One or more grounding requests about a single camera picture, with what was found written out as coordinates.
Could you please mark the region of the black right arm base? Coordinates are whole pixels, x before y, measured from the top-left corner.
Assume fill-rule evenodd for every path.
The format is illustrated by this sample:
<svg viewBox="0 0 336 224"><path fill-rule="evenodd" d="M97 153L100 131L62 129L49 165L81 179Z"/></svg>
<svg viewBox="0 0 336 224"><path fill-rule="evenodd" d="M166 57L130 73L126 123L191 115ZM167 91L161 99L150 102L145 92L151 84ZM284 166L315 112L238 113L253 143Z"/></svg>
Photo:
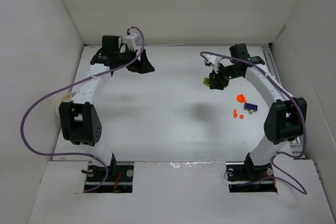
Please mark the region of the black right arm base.
<svg viewBox="0 0 336 224"><path fill-rule="evenodd" d="M242 162L226 163L224 172L230 193L276 193L271 164L249 168Z"/></svg>

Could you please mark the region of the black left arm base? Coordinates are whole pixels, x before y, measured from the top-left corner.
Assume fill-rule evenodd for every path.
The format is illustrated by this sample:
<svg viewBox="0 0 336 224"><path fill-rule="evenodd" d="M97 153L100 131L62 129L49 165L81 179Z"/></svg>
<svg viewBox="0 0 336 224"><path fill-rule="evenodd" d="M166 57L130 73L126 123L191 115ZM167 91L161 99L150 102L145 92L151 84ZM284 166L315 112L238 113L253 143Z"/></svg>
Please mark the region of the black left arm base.
<svg viewBox="0 0 336 224"><path fill-rule="evenodd" d="M90 163L88 168L81 172L86 175L84 191L88 191L88 193L132 193L134 163L117 162L115 172L109 173L104 183L92 191L90 190L97 187L104 179L105 169L103 167L95 168Z"/></svg>

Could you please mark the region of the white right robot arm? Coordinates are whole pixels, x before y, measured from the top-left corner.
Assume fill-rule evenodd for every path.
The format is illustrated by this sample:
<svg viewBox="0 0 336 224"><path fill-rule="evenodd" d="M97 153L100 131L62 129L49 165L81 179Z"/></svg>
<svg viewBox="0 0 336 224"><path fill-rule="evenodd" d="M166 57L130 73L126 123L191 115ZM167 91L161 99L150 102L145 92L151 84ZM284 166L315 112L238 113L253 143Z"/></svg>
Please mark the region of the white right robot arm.
<svg viewBox="0 0 336 224"><path fill-rule="evenodd" d="M303 123L306 121L307 102L284 90L269 73L264 60L251 56L245 44L235 44L229 51L229 66L221 63L221 56L205 54L204 63L212 68L212 72L204 83L210 89L224 90L230 80L244 78L266 102L269 112L264 122L263 138L246 155L243 164L227 166L230 182L259 180L271 170L271 159L288 142L306 135Z"/></svg>

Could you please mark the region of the lime green lego slope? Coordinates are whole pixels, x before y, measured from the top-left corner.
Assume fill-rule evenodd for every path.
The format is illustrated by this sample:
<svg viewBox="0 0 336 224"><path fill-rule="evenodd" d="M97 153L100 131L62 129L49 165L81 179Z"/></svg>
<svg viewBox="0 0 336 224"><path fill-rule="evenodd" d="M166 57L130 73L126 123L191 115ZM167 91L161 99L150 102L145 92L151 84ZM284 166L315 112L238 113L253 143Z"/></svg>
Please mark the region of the lime green lego slope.
<svg viewBox="0 0 336 224"><path fill-rule="evenodd" d="M210 78L204 78L203 80L203 84L207 87L210 87L210 84L211 84L211 80Z"/></svg>

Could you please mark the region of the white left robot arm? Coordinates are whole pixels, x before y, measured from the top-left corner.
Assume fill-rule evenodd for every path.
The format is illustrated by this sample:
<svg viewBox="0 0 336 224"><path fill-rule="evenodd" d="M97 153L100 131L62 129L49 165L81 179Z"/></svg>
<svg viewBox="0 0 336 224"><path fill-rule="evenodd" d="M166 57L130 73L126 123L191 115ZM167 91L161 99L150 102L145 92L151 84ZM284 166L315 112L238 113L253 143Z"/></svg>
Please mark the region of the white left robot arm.
<svg viewBox="0 0 336 224"><path fill-rule="evenodd" d="M104 35L101 49L92 57L87 77L77 93L59 106L59 116L64 139L97 158L94 168L103 170L99 163L107 165L109 172L114 173L116 159L108 150L102 136L102 124L94 103L98 101L104 86L112 77L115 68L139 74L154 72L146 51L138 53L136 43L140 40L139 33L128 33L119 43L118 36Z"/></svg>

